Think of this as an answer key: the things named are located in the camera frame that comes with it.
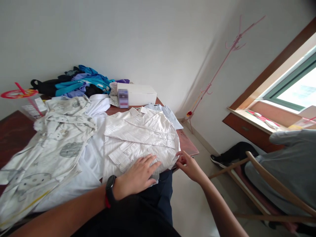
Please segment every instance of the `chair backrest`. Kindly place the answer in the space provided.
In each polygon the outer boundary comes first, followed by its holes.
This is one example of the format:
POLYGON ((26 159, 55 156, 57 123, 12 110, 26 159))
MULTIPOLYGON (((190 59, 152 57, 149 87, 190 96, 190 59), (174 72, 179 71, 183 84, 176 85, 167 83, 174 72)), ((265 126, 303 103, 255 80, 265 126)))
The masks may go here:
POLYGON ((316 217, 316 211, 308 206, 305 202, 299 199, 294 193, 292 193, 287 187, 285 187, 280 181, 278 181, 272 174, 270 174, 261 164, 253 157, 251 152, 246 151, 246 155, 249 160, 262 176, 262 178, 279 194, 281 194, 285 199, 287 199, 292 204, 298 206, 312 217, 316 217))

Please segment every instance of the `black smartwatch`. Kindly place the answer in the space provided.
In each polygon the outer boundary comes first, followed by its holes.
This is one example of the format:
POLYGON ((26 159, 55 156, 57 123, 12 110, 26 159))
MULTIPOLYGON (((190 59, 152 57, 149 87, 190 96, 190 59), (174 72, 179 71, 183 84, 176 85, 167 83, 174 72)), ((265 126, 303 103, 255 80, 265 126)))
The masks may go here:
POLYGON ((116 176, 112 175, 109 177, 108 182, 105 186, 105 206, 106 208, 110 208, 112 205, 117 203, 113 195, 113 185, 115 182, 116 176))

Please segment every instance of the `gray shirt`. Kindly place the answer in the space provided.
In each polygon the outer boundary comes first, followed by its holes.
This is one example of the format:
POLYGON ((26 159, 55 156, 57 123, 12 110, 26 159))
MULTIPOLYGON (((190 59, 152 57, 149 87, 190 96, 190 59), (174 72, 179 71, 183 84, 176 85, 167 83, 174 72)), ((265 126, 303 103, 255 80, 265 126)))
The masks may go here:
MULTIPOLYGON (((259 155, 256 160, 277 180, 310 207, 316 209, 316 130, 275 132, 270 142, 285 148, 259 155)), ((249 180, 278 208, 288 215, 306 212, 291 204, 272 189, 248 162, 245 172, 249 180)))

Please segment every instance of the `pink coat rack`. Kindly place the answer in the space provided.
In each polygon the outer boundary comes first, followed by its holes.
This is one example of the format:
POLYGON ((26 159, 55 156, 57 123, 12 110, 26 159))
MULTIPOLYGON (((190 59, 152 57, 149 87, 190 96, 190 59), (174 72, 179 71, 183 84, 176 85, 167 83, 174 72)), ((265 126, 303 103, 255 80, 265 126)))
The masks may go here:
POLYGON ((229 57, 230 53, 232 51, 236 51, 236 50, 239 50, 241 49, 242 47, 244 47, 246 45, 246 43, 244 43, 242 46, 237 46, 237 44, 239 43, 240 39, 242 38, 242 36, 247 32, 249 31, 252 27, 254 27, 256 24, 258 24, 260 21, 262 21, 266 16, 263 16, 260 20, 258 20, 256 23, 253 23, 251 26, 249 26, 244 32, 240 33, 241 32, 241 18, 242 18, 242 15, 239 17, 239 32, 238 32, 238 35, 236 37, 236 39, 234 40, 233 44, 228 47, 227 46, 227 42, 225 43, 225 47, 226 49, 229 49, 229 52, 228 54, 226 55, 224 61, 221 63, 220 67, 217 69, 217 72, 215 73, 214 77, 212 78, 212 80, 210 81, 209 84, 207 84, 206 86, 206 89, 205 90, 202 90, 200 89, 201 93, 200 95, 198 96, 197 100, 195 101, 191 111, 189 111, 187 113, 187 118, 184 119, 182 122, 186 122, 186 121, 190 121, 190 126, 191 126, 191 133, 193 133, 193 129, 192 129, 192 125, 191 125, 191 118, 193 117, 194 115, 194 112, 195 110, 197 109, 198 105, 200 104, 203 96, 207 93, 207 94, 212 94, 213 92, 208 92, 208 90, 210 89, 210 87, 212 86, 212 82, 214 81, 214 79, 216 78, 216 76, 218 75, 218 73, 220 72, 221 68, 223 67, 224 63, 226 62, 227 58, 229 57))

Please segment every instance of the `red straw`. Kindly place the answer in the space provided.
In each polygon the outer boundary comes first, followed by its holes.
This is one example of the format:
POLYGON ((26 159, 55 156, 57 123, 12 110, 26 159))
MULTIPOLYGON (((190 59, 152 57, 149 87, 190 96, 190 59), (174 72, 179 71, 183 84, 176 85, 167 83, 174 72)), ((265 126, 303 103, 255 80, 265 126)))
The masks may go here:
MULTIPOLYGON (((26 95, 25 90, 20 86, 19 83, 15 82, 16 86, 20 89, 20 91, 26 95)), ((37 112, 43 117, 44 115, 42 114, 42 112, 38 109, 38 107, 34 104, 34 102, 30 99, 30 97, 27 97, 29 103, 37 110, 37 112)))
POLYGON ((17 82, 15 82, 15 84, 21 90, 23 94, 26 94, 25 90, 20 86, 20 84, 18 84, 17 82))

